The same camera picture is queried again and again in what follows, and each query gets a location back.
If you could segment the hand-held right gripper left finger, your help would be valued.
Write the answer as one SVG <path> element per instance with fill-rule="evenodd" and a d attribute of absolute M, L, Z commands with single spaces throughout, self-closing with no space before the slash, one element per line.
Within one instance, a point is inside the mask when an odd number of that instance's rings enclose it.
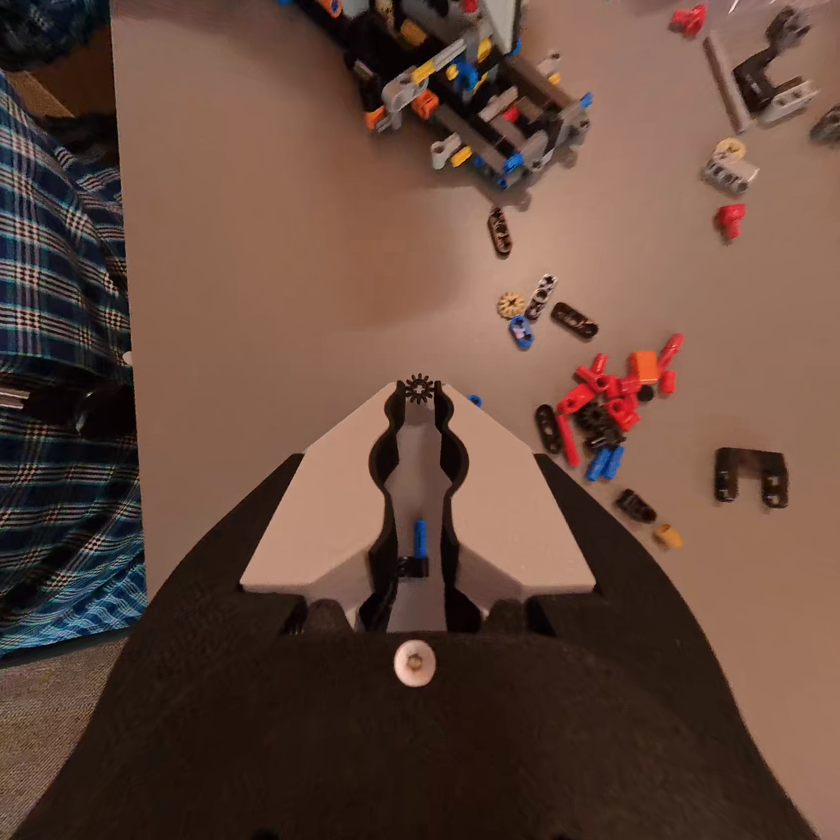
<path fill-rule="evenodd" d="M 391 382 L 303 453 L 239 580 L 246 592 L 332 600 L 386 630 L 398 588 L 398 466 L 406 387 Z"/>

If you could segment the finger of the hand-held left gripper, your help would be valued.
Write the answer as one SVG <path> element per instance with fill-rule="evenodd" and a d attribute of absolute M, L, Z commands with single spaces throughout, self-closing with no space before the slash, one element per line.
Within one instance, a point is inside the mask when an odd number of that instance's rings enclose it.
<path fill-rule="evenodd" d="M 489 24 L 493 43 L 501 53 L 513 53 L 520 45 L 524 1 L 489 1 Z"/>

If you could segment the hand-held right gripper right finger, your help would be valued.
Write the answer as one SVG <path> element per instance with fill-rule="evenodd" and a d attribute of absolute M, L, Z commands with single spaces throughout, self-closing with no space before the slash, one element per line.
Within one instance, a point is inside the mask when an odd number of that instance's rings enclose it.
<path fill-rule="evenodd" d="M 448 384 L 434 384 L 444 494 L 440 559 L 451 633 L 475 633 L 498 602 L 588 595 L 595 577 L 539 457 Z"/>

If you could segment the lego car chassis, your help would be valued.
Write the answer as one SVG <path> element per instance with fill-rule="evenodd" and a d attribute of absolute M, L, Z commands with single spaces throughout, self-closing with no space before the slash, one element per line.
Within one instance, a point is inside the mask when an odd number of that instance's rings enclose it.
<path fill-rule="evenodd" d="M 501 53 L 489 1 L 302 1 L 301 11 L 341 48 L 367 129 L 397 131 L 413 112 L 434 126 L 436 171 L 472 164 L 504 191 L 559 156 L 575 161 L 591 128 L 592 94 L 560 84 L 560 58 L 538 64 L 520 45 Z"/>

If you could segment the person's left forearm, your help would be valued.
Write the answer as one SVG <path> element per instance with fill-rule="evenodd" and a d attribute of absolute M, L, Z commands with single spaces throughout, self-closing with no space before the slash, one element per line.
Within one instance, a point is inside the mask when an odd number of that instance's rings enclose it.
<path fill-rule="evenodd" d="M 109 24 L 109 1 L 2 1 L 1 68 L 47 66 L 88 46 Z"/>

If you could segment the pile of small lego pieces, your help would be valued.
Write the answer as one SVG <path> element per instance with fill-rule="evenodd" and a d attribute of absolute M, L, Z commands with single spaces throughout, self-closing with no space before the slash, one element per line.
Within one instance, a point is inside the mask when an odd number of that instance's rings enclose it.
<path fill-rule="evenodd" d="M 542 449 L 572 468 L 584 468 L 585 482 L 613 481 L 626 452 L 627 438 L 641 422 L 642 409 L 677 391 L 675 362 L 686 337 L 672 334 L 657 352 L 635 351 L 626 370 L 608 370 L 609 357 L 599 353 L 573 372 L 573 387 L 555 404 L 534 411 Z"/>

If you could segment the grey lego axle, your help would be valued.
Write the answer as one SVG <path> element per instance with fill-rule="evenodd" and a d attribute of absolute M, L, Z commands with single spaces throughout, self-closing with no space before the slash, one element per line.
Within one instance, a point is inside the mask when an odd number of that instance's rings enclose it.
<path fill-rule="evenodd" d="M 742 97 L 739 84 L 733 76 L 732 64 L 718 32 L 714 29 L 710 30 L 703 38 L 702 46 L 732 130 L 735 134 L 743 134 L 752 127 L 753 117 Z"/>

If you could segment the black and white lego liftarm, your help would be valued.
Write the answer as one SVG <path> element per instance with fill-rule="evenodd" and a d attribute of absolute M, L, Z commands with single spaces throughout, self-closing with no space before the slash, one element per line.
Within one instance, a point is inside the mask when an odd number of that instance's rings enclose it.
<path fill-rule="evenodd" d="M 524 312 L 524 317 L 530 322 L 536 322 L 556 288 L 558 279 L 555 275 L 545 274 L 535 288 Z"/>

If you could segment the grey lego connector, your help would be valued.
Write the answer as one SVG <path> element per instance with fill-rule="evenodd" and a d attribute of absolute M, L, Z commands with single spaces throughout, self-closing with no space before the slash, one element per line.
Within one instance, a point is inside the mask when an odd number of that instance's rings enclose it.
<path fill-rule="evenodd" d="M 760 173 L 760 168 L 745 159 L 711 156 L 700 171 L 700 179 L 731 196 L 742 196 Z"/>

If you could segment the person's torso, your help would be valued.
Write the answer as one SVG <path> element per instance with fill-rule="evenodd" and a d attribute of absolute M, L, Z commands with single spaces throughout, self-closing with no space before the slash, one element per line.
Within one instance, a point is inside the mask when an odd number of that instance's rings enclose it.
<path fill-rule="evenodd" d="M 1 650 L 146 607 L 119 170 L 1 87 Z"/>

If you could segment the black lego frame piece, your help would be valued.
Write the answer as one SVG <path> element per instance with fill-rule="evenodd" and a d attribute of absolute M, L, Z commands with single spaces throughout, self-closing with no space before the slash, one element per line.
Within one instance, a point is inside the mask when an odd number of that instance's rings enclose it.
<path fill-rule="evenodd" d="M 730 503 L 739 497 L 741 474 L 749 474 L 759 480 L 761 499 L 766 508 L 788 507 L 790 477 L 781 453 L 719 448 L 714 458 L 712 481 L 714 498 L 718 502 Z"/>

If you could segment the black and grey lego bracket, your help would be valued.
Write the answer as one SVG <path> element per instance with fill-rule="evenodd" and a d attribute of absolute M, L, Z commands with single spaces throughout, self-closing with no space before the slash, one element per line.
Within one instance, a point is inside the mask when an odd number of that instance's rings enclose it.
<path fill-rule="evenodd" d="M 770 126 L 809 107 L 819 92 L 813 80 L 793 77 L 779 85 L 769 76 L 770 65 L 797 46 L 812 28 L 804 9 L 784 6 L 767 26 L 766 46 L 732 71 L 738 92 L 750 117 Z"/>

